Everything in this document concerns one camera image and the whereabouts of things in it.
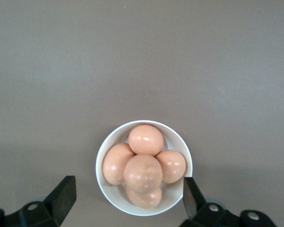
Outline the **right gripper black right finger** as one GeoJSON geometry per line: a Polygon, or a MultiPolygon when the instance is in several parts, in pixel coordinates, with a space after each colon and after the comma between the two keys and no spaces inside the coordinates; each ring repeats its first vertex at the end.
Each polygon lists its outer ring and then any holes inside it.
{"type": "Polygon", "coordinates": [[[207,202],[192,177],[184,178],[183,202],[188,219],[183,227],[240,227],[241,220],[215,202],[207,202]]]}

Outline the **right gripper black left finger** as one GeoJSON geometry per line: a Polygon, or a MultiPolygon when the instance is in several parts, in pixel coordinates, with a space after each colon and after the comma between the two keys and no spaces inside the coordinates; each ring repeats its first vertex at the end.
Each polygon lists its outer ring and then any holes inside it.
{"type": "Polygon", "coordinates": [[[76,201],[76,178],[66,176],[42,201],[33,201],[4,218],[6,227],[59,227],[76,201]]]}

